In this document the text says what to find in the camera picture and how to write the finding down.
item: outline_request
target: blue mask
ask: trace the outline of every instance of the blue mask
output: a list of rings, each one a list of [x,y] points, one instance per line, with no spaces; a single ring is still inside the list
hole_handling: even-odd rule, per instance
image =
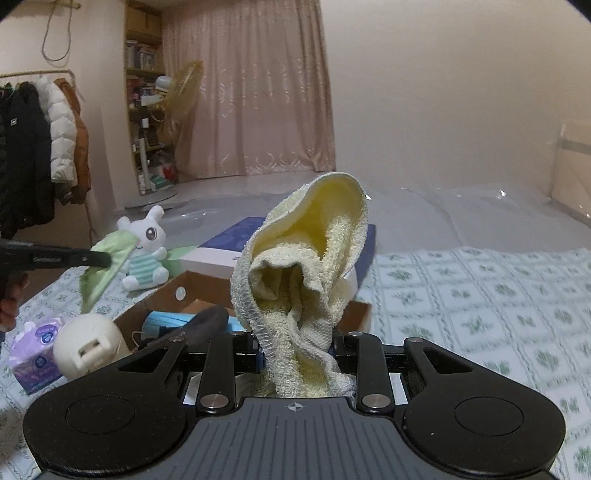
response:
[[[186,325],[193,317],[195,317],[194,313],[152,312],[142,325],[141,339],[158,338],[160,327],[179,328]],[[246,331],[238,319],[231,316],[228,318],[226,331],[231,332],[233,330]]]

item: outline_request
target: black jacket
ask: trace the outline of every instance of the black jacket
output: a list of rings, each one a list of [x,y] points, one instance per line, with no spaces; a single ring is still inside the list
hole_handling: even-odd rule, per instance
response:
[[[6,137],[5,177],[0,177],[0,187],[8,183],[6,198],[0,198],[3,202],[0,205],[0,235],[12,238],[17,229],[53,220],[51,134],[39,107],[37,90],[28,82],[22,83],[8,98],[0,100],[0,116]],[[7,206],[10,221],[2,213]]]

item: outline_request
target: bunny eye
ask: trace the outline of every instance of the bunny eye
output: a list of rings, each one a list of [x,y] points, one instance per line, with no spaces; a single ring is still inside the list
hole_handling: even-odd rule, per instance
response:
[[[155,228],[150,227],[146,230],[146,238],[148,240],[156,240],[157,236],[158,236],[158,233],[156,232]]]

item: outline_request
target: plastic sheet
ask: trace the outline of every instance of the plastic sheet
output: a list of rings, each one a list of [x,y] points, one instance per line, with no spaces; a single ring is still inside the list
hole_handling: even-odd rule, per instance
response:
[[[535,189],[507,184],[365,189],[379,254],[462,246],[506,252],[591,248],[589,228]],[[164,215],[166,246],[200,245],[244,217],[265,216],[289,193],[189,200]]]

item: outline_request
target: wall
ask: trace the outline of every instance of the wall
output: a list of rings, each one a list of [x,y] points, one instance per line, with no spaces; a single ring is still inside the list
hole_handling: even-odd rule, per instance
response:
[[[0,24],[0,72],[68,68],[82,94],[82,118],[90,135],[92,190],[87,197],[92,223],[99,236],[113,226],[113,210],[138,195],[129,158],[129,138],[123,72],[124,0],[77,0],[73,11],[72,50],[61,62],[41,55],[51,4],[25,2]],[[67,46],[69,9],[58,7],[51,20],[47,54],[60,57]],[[52,78],[63,75],[52,75]],[[19,238],[62,245],[88,244],[83,206],[56,207],[56,219],[27,229]]]
[[[550,188],[591,112],[591,25],[566,0],[321,0],[337,167],[384,189]]]

